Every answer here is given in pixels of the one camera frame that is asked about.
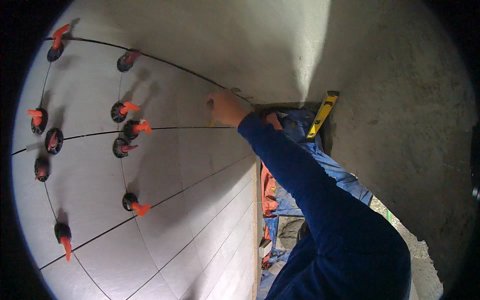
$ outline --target blue long sleeve shirt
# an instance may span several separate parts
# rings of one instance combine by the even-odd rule
[[[408,247],[380,214],[336,186],[303,149],[253,113],[238,132],[296,200],[311,234],[302,238],[267,299],[405,299]]]

